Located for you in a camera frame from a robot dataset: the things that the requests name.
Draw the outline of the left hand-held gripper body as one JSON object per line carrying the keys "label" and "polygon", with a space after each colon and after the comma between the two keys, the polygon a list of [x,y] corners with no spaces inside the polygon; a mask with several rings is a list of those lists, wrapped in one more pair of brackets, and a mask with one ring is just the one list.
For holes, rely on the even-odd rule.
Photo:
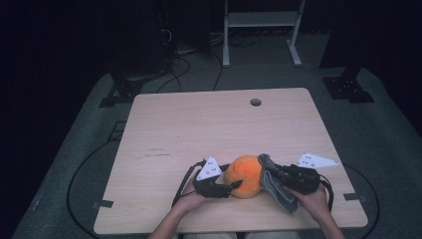
{"label": "left hand-held gripper body", "polygon": [[206,198],[228,198],[232,191],[231,185],[218,182],[224,172],[216,158],[210,156],[194,176],[193,186],[196,192]]}

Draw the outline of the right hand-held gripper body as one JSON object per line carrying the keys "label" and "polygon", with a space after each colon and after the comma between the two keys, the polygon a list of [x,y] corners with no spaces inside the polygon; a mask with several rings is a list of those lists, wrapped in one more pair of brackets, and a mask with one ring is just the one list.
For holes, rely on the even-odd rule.
{"label": "right hand-held gripper body", "polygon": [[304,195],[316,192],[320,184],[331,191],[330,182],[317,171],[338,165],[338,160],[304,152],[296,164],[282,166],[283,184]]}

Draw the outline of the orange plush toy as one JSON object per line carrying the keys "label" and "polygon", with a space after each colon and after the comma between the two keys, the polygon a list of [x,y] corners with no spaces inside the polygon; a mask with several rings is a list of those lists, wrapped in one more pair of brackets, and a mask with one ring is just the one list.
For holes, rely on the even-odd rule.
{"label": "orange plush toy", "polygon": [[223,181],[232,184],[242,181],[231,194],[239,198],[251,198],[261,191],[262,165],[257,155],[242,155],[236,158],[226,169]]}

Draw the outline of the person's right hand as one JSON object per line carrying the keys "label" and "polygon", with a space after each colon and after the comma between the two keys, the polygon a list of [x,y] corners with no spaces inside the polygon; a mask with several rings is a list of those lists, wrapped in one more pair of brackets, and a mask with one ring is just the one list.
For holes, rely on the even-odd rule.
{"label": "person's right hand", "polygon": [[323,220],[329,215],[325,188],[320,184],[317,190],[311,194],[301,194],[291,191],[300,205],[311,215],[315,221]]}

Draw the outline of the person's left hand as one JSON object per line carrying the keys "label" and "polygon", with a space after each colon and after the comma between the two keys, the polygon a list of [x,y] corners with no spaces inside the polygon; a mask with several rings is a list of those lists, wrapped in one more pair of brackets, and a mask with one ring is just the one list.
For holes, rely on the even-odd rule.
{"label": "person's left hand", "polygon": [[199,208],[206,200],[207,198],[198,194],[194,187],[186,187],[173,206],[173,209],[176,209],[179,212],[188,213]]}

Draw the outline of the black stand with base plate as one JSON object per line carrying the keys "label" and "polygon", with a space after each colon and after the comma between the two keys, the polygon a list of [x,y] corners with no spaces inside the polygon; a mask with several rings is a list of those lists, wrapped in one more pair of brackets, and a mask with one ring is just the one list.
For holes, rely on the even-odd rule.
{"label": "black stand with base plate", "polygon": [[369,92],[365,91],[357,81],[357,75],[366,62],[366,50],[370,43],[364,29],[365,11],[361,3],[362,0],[340,0],[319,66],[344,67],[340,76],[322,78],[334,100],[373,103]]}
{"label": "black stand with base plate", "polygon": [[112,86],[107,96],[101,100],[100,108],[111,108],[116,104],[132,103],[134,98],[140,94],[143,83],[130,81],[118,66],[112,67],[109,74],[112,79]]}

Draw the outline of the white metal table frame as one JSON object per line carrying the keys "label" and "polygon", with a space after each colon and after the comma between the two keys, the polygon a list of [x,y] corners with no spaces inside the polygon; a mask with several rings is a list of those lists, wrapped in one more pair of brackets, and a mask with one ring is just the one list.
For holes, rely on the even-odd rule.
{"label": "white metal table frame", "polygon": [[230,66],[229,30],[232,28],[267,28],[267,27],[292,27],[293,33],[286,41],[295,67],[302,65],[301,58],[296,48],[296,41],[300,30],[304,9],[307,0],[300,0],[296,11],[279,12],[241,12],[229,11],[229,0],[225,0],[222,66]]}

